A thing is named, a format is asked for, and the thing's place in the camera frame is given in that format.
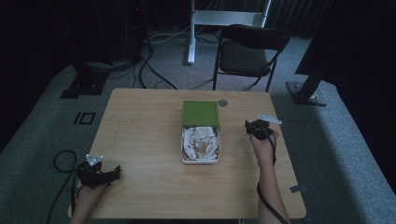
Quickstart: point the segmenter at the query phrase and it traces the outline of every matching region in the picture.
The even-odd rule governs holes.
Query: table
[[[220,25],[243,24],[248,26],[264,27],[267,19],[268,9],[271,0],[266,0],[262,13],[239,12],[239,11],[217,11],[217,10],[196,10],[195,0],[191,0],[191,26],[190,45],[188,63],[195,61],[195,25]]]
[[[181,160],[183,101],[228,102],[219,106],[221,152],[213,165]],[[257,218],[259,168],[245,135],[245,119],[275,115],[271,97],[252,91],[115,89],[92,144],[104,156],[103,172],[121,166],[107,188],[97,218]],[[291,218],[305,216],[297,180],[279,125],[276,175]]]

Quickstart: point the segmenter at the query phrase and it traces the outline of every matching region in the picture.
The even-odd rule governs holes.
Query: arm
[[[277,185],[273,162],[273,148],[268,139],[260,141],[252,134],[249,137],[260,167],[260,187],[262,196],[286,221],[290,222]],[[273,142],[275,142],[278,137],[278,133],[274,132],[274,135],[271,134],[269,137]],[[258,220],[259,224],[280,223],[260,200]]]
[[[99,202],[105,188],[106,185],[100,185],[95,189],[83,188],[77,196],[76,208],[69,224],[84,224],[90,217],[93,208]]]

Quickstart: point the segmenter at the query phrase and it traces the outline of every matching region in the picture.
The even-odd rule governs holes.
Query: gray carpet
[[[195,64],[186,65],[187,44],[188,39],[181,37],[152,43],[154,54],[149,64],[179,89],[211,90],[209,80],[216,45],[197,42]],[[328,104],[325,107],[295,105],[291,99],[286,81],[306,79],[306,76],[295,76],[294,71],[308,45],[308,39],[293,37],[290,40],[280,55],[269,90],[277,116],[283,120],[282,133],[295,174],[299,183],[307,187],[303,192],[307,216],[292,223],[395,223],[395,194],[336,88],[326,82],[320,83],[318,90]],[[146,48],[143,55],[148,55]],[[54,169],[54,156],[62,150],[72,149],[81,161],[90,151],[112,90],[142,88],[136,80],[137,73],[138,69],[112,73],[102,95],[82,95],[76,100],[60,99],[62,91],[68,89],[76,74],[71,66],[52,80],[30,116],[0,154],[0,223],[46,222],[50,205],[67,178],[66,174]],[[142,79],[148,88],[169,88],[147,68],[143,70]],[[223,76],[219,77],[217,90],[264,91],[266,80],[263,78],[258,85],[250,87],[254,78]],[[75,124],[78,113],[93,112],[96,116],[92,124]],[[69,155],[58,158],[64,169],[71,167],[72,161]],[[68,205],[69,189],[66,189],[54,207],[51,223],[68,222]],[[90,223],[129,222],[181,221],[90,220]],[[237,222],[222,220],[216,223]]]

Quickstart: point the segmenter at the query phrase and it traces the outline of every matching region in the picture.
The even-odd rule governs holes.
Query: box lid
[[[219,126],[217,102],[184,101],[183,126]]]

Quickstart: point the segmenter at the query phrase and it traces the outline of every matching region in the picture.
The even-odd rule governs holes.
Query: chair backrest
[[[219,42],[224,38],[251,49],[272,49],[278,51],[283,51],[290,39],[289,35],[283,30],[240,24],[225,27],[220,33]]]

